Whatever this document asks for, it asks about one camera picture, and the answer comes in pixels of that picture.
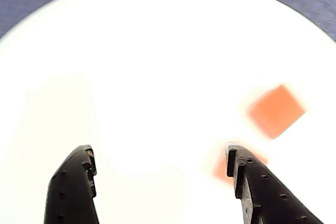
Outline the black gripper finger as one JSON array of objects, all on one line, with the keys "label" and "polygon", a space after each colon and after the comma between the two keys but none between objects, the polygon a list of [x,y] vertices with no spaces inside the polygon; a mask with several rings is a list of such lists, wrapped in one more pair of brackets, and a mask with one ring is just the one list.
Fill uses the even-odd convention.
[{"label": "black gripper finger", "polygon": [[91,145],[76,147],[48,184],[44,223],[98,223],[93,198],[97,174]]},{"label": "black gripper finger", "polygon": [[261,160],[238,144],[226,147],[227,176],[234,180],[244,224],[322,224]]}]

